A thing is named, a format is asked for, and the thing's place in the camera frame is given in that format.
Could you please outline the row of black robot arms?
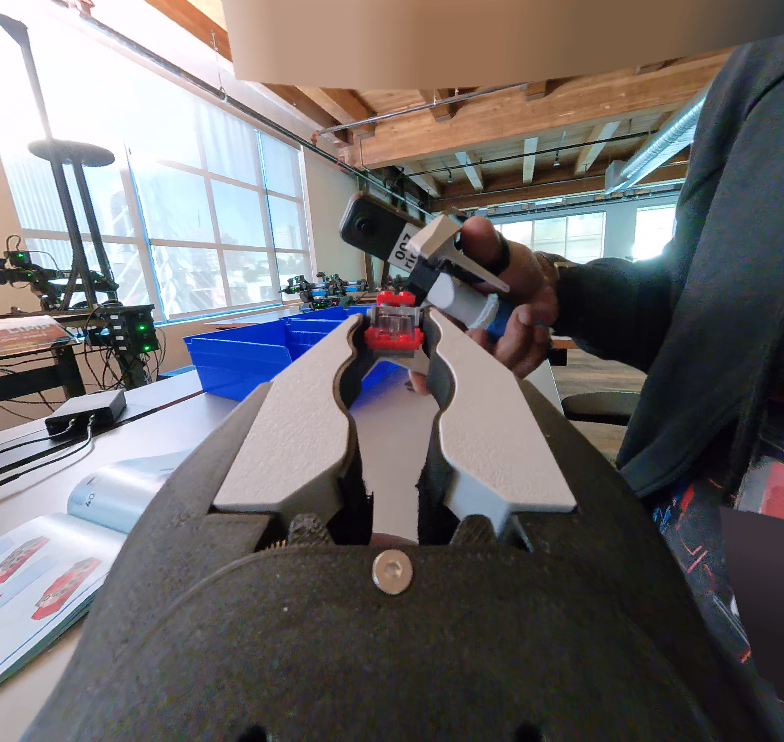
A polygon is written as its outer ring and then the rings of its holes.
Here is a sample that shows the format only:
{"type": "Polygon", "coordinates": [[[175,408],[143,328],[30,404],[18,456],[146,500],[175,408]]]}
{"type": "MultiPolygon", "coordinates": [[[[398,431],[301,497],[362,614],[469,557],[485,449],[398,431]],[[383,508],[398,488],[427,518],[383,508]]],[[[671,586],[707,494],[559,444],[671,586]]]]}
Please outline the row of black robot arms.
{"type": "Polygon", "coordinates": [[[370,291],[366,280],[343,280],[338,274],[328,276],[322,271],[317,277],[319,280],[313,283],[303,275],[289,278],[280,293],[297,295],[302,302],[300,313],[312,313],[336,306],[353,306],[361,295],[370,291]]]}

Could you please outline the large window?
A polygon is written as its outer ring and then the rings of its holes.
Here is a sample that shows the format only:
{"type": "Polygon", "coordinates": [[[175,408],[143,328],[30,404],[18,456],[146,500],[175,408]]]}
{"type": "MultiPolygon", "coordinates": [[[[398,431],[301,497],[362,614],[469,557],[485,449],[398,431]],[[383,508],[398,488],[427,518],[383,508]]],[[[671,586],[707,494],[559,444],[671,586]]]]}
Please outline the large window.
{"type": "Polygon", "coordinates": [[[300,150],[73,27],[27,26],[54,137],[115,157],[85,181],[119,299],[165,323],[293,299],[313,275],[300,150]]]}

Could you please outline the grey desk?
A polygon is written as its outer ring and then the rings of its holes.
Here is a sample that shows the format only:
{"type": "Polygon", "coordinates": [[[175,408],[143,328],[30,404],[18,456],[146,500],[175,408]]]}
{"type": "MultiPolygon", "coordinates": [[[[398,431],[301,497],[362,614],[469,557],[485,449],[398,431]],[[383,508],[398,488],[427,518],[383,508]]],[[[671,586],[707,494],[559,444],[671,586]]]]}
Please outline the grey desk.
{"type": "MultiPolygon", "coordinates": [[[[358,428],[362,469],[374,497],[374,530],[418,541],[416,484],[426,458],[437,405],[414,393],[407,372],[394,366],[381,381],[364,389],[350,410],[358,428]]],[[[72,488],[93,469],[134,457],[191,449],[238,405],[198,393],[195,372],[137,389],[138,394],[171,395],[171,403],[99,435],[86,452],[26,473],[2,487],[2,533],[34,518],[65,510],[72,488]]],[[[60,678],[81,635],[76,624],[52,648],[2,684],[2,715],[7,720],[34,713],[60,678]]]]}

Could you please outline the black control box green lights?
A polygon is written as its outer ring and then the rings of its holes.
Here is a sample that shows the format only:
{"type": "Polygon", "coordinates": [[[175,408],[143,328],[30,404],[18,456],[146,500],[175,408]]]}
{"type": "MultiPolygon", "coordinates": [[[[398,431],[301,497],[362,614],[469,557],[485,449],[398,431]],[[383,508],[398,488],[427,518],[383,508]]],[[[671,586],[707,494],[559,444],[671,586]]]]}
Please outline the black control box green lights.
{"type": "Polygon", "coordinates": [[[123,306],[105,302],[91,313],[86,338],[92,346],[145,355],[160,350],[153,305],[123,306]]]}

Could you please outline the person's right forearm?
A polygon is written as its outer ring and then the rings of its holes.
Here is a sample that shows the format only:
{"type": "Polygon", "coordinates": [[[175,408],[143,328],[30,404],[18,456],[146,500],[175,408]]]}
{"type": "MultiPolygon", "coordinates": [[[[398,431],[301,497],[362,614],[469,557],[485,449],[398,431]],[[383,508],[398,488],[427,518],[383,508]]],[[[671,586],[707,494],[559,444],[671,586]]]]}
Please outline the person's right forearm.
{"type": "Polygon", "coordinates": [[[647,373],[681,296],[695,248],[669,242],[659,257],[557,263],[554,333],[587,353],[647,373]]]}

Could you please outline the red sign placard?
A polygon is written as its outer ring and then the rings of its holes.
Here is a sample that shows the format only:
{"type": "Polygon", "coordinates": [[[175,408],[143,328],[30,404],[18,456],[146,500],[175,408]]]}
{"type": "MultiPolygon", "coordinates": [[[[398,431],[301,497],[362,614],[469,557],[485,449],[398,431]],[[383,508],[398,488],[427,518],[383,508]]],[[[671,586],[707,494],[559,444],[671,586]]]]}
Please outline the red sign placard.
{"type": "Polygon", "coordinates": [[[75,342],[74,337],[49,315],[1,319],[1,356],[40,352],[75,342]]]}

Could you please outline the black table frame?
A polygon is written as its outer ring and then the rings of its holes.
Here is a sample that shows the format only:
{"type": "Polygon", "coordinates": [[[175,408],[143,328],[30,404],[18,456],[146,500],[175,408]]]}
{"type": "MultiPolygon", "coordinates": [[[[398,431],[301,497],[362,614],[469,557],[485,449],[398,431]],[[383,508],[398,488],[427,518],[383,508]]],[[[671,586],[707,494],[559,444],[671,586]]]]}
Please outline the black table frame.
{"type": "Polygon", "coordinates": [[[131,390],[154,381],[160,364],[156,364],[153,374],[147,371],[147,363],[155,352],[145,355],[116,352],[111,348],[92,346],[86,338],[86,327],[93,310],[75,309],[65,313],[40,312],[3,315],[2,318],[16,316],[52,316],[76,340],[73,345],[53,349],[2,356],[1,400],[18,400],[21,397],[42,394],[55,388],[62,388],[67,398],[87,394],[82,372],[78,365],[76,351],[82,348],[81,358],[89,363],[89,353],[103,356],[104,372],[94,372],[96,386],[101,390],[110,387],[131,390]]]}

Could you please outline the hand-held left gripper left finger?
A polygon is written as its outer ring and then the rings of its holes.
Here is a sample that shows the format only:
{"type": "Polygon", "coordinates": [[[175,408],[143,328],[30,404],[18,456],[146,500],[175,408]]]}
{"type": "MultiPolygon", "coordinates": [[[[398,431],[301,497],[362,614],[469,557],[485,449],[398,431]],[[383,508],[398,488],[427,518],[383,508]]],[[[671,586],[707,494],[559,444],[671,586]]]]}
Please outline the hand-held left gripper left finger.
{"type": "Polygon", "coordinates": [[[357,357],[348,317],[273,379],[213,500],[221,512],[335,514],[338,477],[347,467],[350,417],[339,375],[357,357]]]}

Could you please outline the person's dark jacket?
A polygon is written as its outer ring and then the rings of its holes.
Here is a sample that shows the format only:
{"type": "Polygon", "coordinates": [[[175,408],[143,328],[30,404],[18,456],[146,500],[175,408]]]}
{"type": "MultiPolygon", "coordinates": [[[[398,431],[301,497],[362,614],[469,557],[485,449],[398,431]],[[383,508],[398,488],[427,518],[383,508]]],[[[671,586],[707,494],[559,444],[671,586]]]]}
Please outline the person's dark jacket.
{"type": "Polygon", "coordinates": [[[713,82],[672,240],[695,248],[619,452],[639,496],[723,437],[748,467],[782,393],[782,36],[740,45],[713,82]]]}

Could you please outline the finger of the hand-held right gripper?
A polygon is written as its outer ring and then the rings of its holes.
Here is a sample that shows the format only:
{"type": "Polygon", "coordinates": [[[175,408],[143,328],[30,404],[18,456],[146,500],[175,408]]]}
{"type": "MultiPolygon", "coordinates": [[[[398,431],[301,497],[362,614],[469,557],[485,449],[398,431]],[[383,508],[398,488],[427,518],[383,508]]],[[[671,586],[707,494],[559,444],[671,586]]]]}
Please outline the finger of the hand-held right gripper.
{"type": "Polygon", "coordinates": [[[366,374],[366,380],[374,382],[390,371],[393,365],[404,367],[417,374],[427,375],[430,360],[423,350],[414,352],[371,351],[373,363],[366,374]]]}
{"type": "Polygon", "coordinates": [[[410,284],[428,292],[441,275],[447,275],[470,286],[484,283],[493,292],[508,293],[509,286],[456,246],[460,225],[440,215],[406,241],[406,251],[414,259],[410,284]]]}

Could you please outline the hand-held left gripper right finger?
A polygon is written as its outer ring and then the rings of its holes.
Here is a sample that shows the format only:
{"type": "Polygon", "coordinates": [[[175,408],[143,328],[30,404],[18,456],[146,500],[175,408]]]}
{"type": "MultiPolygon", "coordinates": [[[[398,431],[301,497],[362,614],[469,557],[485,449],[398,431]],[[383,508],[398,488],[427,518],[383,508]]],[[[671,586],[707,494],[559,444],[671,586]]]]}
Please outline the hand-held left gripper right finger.
{"type": "Polygon", "coordinates": [[[576,500],[515,376],[445,315],[424,319],[438,405],[423,487],[436,512],[483,515],[504,537],[521,512],[570,514],[576,500]]]}

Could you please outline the pale blue instruction booklet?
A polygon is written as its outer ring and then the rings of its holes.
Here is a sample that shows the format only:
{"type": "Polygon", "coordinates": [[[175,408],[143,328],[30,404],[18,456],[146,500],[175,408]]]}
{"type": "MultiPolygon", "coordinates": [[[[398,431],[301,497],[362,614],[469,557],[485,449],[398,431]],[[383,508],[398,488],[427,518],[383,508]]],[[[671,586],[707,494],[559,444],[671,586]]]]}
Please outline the pale blue instruction booklet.
{"type": "Polygon", "coordinates": [[[2,535],[2,681],[88,612],[127,535],[189,453],[109,464],[73,489],[65,513],[2,535]]]}

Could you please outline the red toy brick model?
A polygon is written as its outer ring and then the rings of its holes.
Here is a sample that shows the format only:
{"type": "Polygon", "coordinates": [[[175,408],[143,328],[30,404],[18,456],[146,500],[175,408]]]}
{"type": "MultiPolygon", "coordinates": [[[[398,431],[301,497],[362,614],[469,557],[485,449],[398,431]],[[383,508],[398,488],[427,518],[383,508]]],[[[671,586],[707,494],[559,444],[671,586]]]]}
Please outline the red toy brick model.
{"type": "Polygon", "coordinates": [[[368,314],[365,344],[377,354],[409,355],[424,342],[422,310],[416,297],[407,291],[381,291],[368,314]]]}

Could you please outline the blue plastic bin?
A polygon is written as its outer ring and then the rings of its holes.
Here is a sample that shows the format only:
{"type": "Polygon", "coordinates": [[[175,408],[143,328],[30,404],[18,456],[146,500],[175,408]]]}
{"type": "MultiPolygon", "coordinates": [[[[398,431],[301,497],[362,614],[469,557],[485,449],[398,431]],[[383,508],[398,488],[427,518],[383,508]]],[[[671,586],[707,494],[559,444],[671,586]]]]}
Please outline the blue plastic bin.
{"type": "Polygon", "coordinates": [[[337,320],[283,319],[285,345],[292,358],[305,353],[324,336],[335,330],[342,322],[337,320]]]}
{"type": "Polygon", "coordinates": [[[368,305],[354,306],[330,306],[324,309],[314,309],[307,312],[300,312],[292,317],[294,319],[307,320],[334,320],[342,322],[352,315],[366,315],[370,307],[368,305]]]}
{"type": "Polygon", "coordinates": [[[365,346],[365,315],[348,317],[305,353],[292,358],[283,319],[186,338],[205,392],[242,401],[260,384],[280,380],[283,393],[314,394],[317,407],[329,398],[347,411],[365,387],[373,363],[365,346]]]}

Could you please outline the black hub box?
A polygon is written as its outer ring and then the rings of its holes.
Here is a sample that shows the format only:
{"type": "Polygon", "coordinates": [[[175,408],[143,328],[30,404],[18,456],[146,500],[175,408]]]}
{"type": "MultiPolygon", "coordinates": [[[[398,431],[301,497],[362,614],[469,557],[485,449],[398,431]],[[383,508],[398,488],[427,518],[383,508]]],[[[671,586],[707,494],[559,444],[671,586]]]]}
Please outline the black hub box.
{"type": "Polygon", "coordinates": [[[115,423],[125,411],[125,391],[115,389],[68,399],[45,419],[50,437],[76,436],[91,426],[102,429],[115,423]]]}

